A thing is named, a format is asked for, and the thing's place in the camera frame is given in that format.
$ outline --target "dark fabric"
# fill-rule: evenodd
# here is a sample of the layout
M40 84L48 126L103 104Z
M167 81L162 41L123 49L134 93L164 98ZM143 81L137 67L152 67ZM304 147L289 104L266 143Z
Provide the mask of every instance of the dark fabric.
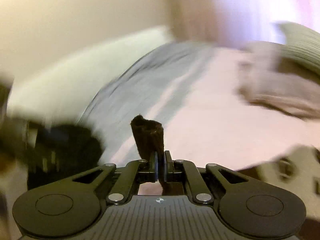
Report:
M183 187L181 184L164 182L164 130L162 124L137 115L131 121L131 129L142 159L149 161L154 152L158 155L158 180L163 189L162 195L182 195Z
M41 165L28 172L28 190L97 167L102 154L100 142L91 136L91 131L75 125L52 127L50 131L39 131L36 141L36 158L51 160L55 151L56 163L53 170L45 172Z

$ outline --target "dark object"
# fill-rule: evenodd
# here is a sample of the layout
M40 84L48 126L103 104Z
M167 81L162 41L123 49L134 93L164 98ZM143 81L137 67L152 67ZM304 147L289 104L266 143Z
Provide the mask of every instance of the dark object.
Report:
M301 227L299 236L301 236L303 240L319 240L320 222L307 218Z
M288 181L295 175L296 167L288 158L281 158L277 164L281 180Z
M316 155L316 158L317 158L317 160L318 160L318 162L320 164L320 152L319 152L318 149L315 149L315 155Z
M91 130L77 125L39 127L28 147L28 190L97 167L103 150Z
M320 195L320 178L313 178L315 183L315 193Z
M107 163L23 194L12 209L22 239L297 239L306 209L296 195L214 163L172 161L169 151L157 153L160 123L132 123L149 159ZM137 195L157 177L182 194Z

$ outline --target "white pillow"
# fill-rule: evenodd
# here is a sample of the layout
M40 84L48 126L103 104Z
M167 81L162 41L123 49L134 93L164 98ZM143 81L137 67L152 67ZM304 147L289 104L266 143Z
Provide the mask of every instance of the white pillow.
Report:
M7 114L45 123L76 121L101 87L173 40L169 28L157 26L71 54L14 87Z

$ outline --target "bed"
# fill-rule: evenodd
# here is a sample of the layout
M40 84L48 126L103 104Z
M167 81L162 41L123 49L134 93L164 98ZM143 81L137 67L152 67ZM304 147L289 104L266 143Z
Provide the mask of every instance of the bed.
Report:
M239 95L239 65L250 55L212 44L165 44L146 54L95 96L81 122L105 151L100 163L125 166L139 158L130 121L138 114L161 122L173 159L198 167L218 163L239 170L311 145L302 119Z

